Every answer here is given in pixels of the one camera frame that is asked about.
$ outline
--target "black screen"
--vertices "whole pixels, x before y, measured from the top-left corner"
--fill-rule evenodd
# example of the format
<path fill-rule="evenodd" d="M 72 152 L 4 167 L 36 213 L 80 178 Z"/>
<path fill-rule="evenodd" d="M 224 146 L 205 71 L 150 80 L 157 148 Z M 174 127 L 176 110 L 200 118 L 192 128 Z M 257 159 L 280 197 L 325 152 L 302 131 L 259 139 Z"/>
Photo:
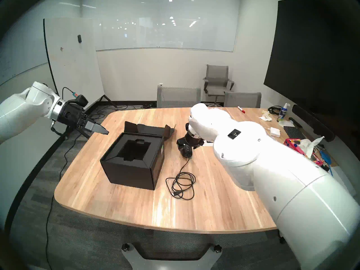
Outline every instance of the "black screen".
<path fill-rule="evenodd" d="M 360 41 L 327 0 L 282 0 L 264 84 L 330 128 L 360 159 Z"/>

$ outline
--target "chair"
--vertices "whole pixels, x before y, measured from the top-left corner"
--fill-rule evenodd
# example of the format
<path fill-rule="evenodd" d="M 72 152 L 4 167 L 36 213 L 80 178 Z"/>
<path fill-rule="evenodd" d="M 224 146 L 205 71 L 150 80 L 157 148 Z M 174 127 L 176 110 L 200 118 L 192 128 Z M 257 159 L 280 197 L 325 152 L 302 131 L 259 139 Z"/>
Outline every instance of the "chair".
<path fill-rule="evenodd" d="M 164 87 L 158 85 L 157 108 L 193 107 L 200 103 L 201 88 Z"/>
<path fill-rule="evenodd" d="M 228 79 L 229 66 L 211 66 L 207 65 L 204 91 L 209 96 L 215 96 L 215 102 L 211 106 L 220 106 L 217 104 L 218 96 L 225 96 L 226 91 L 233 88 L 234 81 Z M 230 90 L 226 88 L 228 82 L 231 82 Z"/>
<path fill-rule="evenodd" d="M 224 107 L 260 108 L 261 93 L 225 92 Z"/>

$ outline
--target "whiteboard marker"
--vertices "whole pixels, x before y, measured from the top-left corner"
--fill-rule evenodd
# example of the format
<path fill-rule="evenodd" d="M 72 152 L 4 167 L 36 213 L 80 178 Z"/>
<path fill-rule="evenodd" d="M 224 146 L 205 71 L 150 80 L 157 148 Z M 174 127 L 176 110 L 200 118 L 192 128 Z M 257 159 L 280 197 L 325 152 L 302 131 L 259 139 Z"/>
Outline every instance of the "whiteboard marker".
<path fill-rule="evenodd" d="M 239 109 L 242 113 L 245 113 L 245 111 L 244 111 L 240 106 L 238 106 L 238 109 Z"/>

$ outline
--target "expo cleaner bottle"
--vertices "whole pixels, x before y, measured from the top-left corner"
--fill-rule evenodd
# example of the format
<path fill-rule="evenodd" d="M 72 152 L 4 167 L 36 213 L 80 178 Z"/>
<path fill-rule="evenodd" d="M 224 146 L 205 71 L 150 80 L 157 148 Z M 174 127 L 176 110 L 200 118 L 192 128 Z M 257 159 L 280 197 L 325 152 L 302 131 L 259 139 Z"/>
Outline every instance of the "expo cleaner bottle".
<path fill-rule="evenodd" d="M 287 107 L 288 107 L 288 106 L 290 106 L 290 104 L 285 103 L 284 107 L 280 110 L 278 119 L 276 120 L 277 122 L 282 121 L 282 120 L 285 119 L 285 115 L 286 115 Z"/>

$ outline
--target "tissue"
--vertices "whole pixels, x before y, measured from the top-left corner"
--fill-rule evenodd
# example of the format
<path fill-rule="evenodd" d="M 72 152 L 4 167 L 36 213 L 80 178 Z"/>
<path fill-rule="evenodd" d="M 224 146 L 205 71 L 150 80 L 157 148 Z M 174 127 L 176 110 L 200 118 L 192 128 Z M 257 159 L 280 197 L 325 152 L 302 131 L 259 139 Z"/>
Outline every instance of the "tissue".
<path fill-rule="evenodd" d="M 318 145 L 323 138 L 324 138 L 324 136 L 319 137 L 319 138 L 315 139 L 313 142 L 311 142 L 308 139 L 302 139 L 302 140 L 300 140 L 299 147 L 300 147 L 301 150 L 304 151 L 305 155 L 308 158 L 311 158 L 314 146 Z"/>
<path fill-rule="evenodd" d="M 269 111 L 266 111 L 264 113 L 264 115 L 262 115 L 261 117 L 259 117 L 259 119 L 262 119 L 264 121 L 271 121 L 271 117 L 269 116 L 270 115 L 270 112 Z"/>

